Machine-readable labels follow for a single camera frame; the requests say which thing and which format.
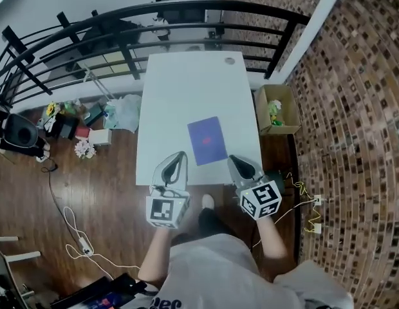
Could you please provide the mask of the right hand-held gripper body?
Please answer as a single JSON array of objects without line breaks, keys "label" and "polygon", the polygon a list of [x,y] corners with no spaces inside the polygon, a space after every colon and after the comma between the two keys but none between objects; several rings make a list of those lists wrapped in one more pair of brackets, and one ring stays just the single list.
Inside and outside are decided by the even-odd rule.
[{"label": "right hand-held gripper body", "polygon": [[279,210],[281,193],[274,180],[262,178],[236,190],[242,211],[254,220],[271,216]]}]

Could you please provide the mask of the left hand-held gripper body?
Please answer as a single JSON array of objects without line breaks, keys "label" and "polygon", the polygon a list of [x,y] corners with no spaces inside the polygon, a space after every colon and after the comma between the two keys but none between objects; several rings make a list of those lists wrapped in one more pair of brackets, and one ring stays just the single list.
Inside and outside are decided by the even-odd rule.
[{"label": "left hand-held gripper body", "polygon": [[190,205],[187,191],[164,186],[152,186],[146,197],[146,220],[152,226],[178,229]]}]

